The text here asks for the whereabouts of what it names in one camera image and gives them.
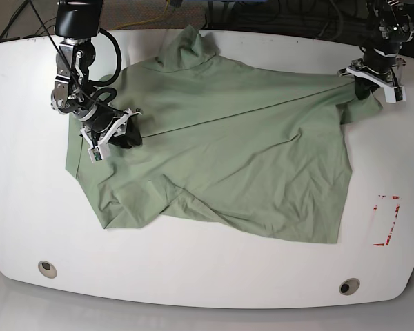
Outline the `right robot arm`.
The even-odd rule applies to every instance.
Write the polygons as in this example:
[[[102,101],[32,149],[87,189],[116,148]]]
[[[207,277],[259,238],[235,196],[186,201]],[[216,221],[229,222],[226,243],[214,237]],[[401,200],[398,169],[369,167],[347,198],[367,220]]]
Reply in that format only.
[[[57,75],[52,91],[52,107],[71,114],[79,121],[95,147],[99,142],[121,148],[142,143],[139,129],[132,122],[134,114],[110,105],[117,96],[111,85],[121,73],[121,50],[116,39],[100,27],[103,1],[59,1],[55,34],[63,41],[57,48]],[[89,78],[89,68],[96,57],[91,39],[99,33],[114,46],[116,67],[106,81]]]

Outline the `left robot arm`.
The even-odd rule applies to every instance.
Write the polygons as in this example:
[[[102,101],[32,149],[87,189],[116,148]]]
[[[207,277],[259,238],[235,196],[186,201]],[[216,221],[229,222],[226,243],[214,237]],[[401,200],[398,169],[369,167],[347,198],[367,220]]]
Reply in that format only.
[[[399,1],[367,1],[366,7],[369,36],[360,47],[363,55],[352,60],[338,75],[354,78],[359,100],[382,88],[387,103],[404,101],[402,71],[406,62],[399,52],[413,38],[414,23]]]

